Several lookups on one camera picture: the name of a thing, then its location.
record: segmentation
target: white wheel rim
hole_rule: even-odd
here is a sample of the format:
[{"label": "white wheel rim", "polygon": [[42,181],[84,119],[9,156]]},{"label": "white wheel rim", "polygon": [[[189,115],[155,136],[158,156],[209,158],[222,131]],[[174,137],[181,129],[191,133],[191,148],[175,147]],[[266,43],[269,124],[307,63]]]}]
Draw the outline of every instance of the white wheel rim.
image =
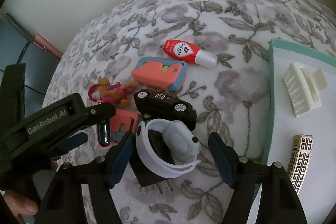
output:
[{"label": "white wheel rim", "polygon": [[147,92],[140,92],[138,94],[138,98],[145,98],[147,96]]},{"label": "white wheel rim", "polygon": [[186,109],[187,109],[187,107],[184,104],[177,104],[175,106],[175,110],[177,110],[179,112],[185,111]]}]

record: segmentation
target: table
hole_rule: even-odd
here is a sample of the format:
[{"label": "table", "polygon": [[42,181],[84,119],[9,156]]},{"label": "table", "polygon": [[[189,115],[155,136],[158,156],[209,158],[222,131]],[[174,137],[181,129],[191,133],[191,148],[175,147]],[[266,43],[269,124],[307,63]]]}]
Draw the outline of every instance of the table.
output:
[{"label": "table", "polygon": [[[141,189],[128,166],[111,193],[123,223],[220,223],[232,190],[221,182],[208,135],[218,132],[239,155],[259,162],[269,112],[268,42],[294,41],[335,57],[335,26],[335,14],[313,0],[130,0],[78,32],[53,75],[44,106],[75,92],[92,105],[87,93],[99,77],[130,81],[141,57],[164,56],[167,39],[217,54],[213,70],[188,66],[178,94],[198,113],[193,133],[202,144],[202,163],[170,180],[174,191],[163,187],[163,195],[152,186]],[[136,111],[134,102],[128,109]],[[59,164],[85,164],[106,153],[98,149],[95,127],[86,133],[89,141]],[[85,188],[83,195],[87,217],[95,223]]]}]

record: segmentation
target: white bottle cap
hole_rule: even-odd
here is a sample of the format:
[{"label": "white bottle cap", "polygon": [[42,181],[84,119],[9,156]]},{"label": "white bottle cap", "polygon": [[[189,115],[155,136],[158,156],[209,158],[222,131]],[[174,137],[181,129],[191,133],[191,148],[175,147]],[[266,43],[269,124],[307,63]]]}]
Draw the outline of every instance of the white bottle cap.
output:
[{"label": "white bottle cap", "polygon": [[205,50],[199,50],[195,57],[195,63],[213,69],[217,66],[217,55]]}]

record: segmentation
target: bottle label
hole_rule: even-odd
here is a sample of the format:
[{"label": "bottle label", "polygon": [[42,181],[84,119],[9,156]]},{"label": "bottle label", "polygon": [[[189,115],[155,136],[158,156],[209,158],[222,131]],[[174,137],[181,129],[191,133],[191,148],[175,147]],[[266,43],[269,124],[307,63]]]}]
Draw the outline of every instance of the bottle label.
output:
[{"label": "bottle label", "polygon": [[193,54],[194,51],[191,49],[191,47],[187,43],[177,43],[174,46],[174,54],[177,57],[185,57],[190,54]]}]

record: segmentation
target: red bottle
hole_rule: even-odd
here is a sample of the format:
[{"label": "red bottle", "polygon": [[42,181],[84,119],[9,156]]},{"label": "red bottle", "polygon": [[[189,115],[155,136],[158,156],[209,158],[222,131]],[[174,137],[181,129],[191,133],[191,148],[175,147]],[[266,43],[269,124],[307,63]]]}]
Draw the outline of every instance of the red bottle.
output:
[{"label": "red bottle", "polygon": [[182,40],[167,40],[163,45],[163,51],[174,59],[192,64],[196,63],[209,69],[213,69],[217,65],[215,54]]}]

